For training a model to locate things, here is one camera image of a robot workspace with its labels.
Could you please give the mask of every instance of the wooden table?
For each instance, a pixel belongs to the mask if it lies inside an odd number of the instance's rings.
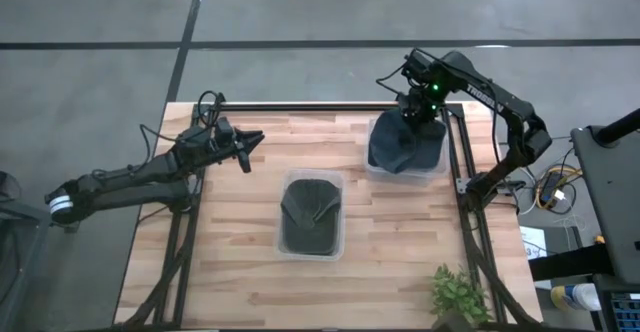
[[[489,170],[495,164],[489,111],[463,105],[476,168]],[[192,107],[169,104],[161,133],[175,136],[188,127]],[[450,174],[426,187],[368,180],[366,131],[378,114],[223,113],[234,126],[261,129],[266,138],[251,154],[250,174],[233,160],[207,170],[183,328],[431,327],[431,276],[442,263],[466,265],[454,186]],[[457,133],[453,137],[459,145]],[[161,140],[157,152],[170,146]],[[338,262],[286,261],[275,252],[283,175],[293,168],[339,171],[346,180],[346,246]],[[141,216],[157,208],[144,206]],[[502,280],[541,320],[513,208],[491,205],[486,214]],[[156,283],[169,224],[164,212],[138,226],[116,322]]]

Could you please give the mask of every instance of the gray floor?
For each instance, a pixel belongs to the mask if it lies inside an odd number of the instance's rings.
[[[179,41],[190,2],[0,0],[0,43]],[[638,38],[639,8],[640,0],[202,0],[194,40]],[[572,127],[606,123],[640,104],[640,47],[462,51],[531,101],[559,138],[536,173],[570,148],[562,137]],[[373,80],[406,52],[192,51],[178,100],[205,89],[238,101],[390,100]],[[19,178],[25,201],[43,207],[42,196],[66,179],[141,160],[137,125],[160,122],[175,60],[174,50],[0,51],[0,170]],[[504,126],[498,130],[504,140]],[[534,210],[521,223],[578,221],[590,243],[598,225],[584,185],[578,190],[571,221]],[[525,192],[521,206],[529,204]],[[51,229],[17,330],[109,325],[135,218],[129,208],[96,214],[75,235]]]

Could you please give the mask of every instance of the white cylinder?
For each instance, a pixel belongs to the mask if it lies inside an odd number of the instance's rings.
[[[551,300],[562,310],[600,311],[600,300],[593,283],[553,287]]]

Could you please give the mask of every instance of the plastic bin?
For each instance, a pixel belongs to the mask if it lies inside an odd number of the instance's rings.
[[[446,177],[449,174],[449,131],[447,131],[442,141],[442,151],[440,152],[438,164],[431,169],[408,168],[398,174],[393,174],[384,170],[382,167],[369,164],[369,138],[373,132],[376,121],[377,119],[371,119],[369,121],[369,131],[364,147],[364,166],[369,179],[380,182],[427,185],[429,181]]]
[[[287,191],[289,185],[297,180],[305,179],[317,179],[330,182],[333,186],[338,188],[340,194],[340,209],[337,212],[335,219],[336,233],[335,233],[335,247],[333,252],[327,255],[316,254],[301,254],[291,251],[287,248],[285,241],[285,216],[282,207],[280,207],[280,221],[278,223],[278,231],[276,231],[276,250],[277,253],[287,259],[309,260],[309,261],[337,261],[344,253],[344,241],[345,241],[345,215],[344,215],[344,178],[340,172],[327,171],[327,170],[312,170],[312,169],[294,169],[287,172],[284,177],[284,186],[282,189],[282,197]]]

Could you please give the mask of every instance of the black cloth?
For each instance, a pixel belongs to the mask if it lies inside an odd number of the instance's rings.
[[[341,198],[340,189],[329,181],[303,179],[291,183],[280,203],[287,250],[310,255],[334,254]]]
[[[397,174],[406,169],[428,170],[440,161],[446,126],[439,121],[422,124],[415,131],[399,109],[380,114],[369,138],[369,164]]]

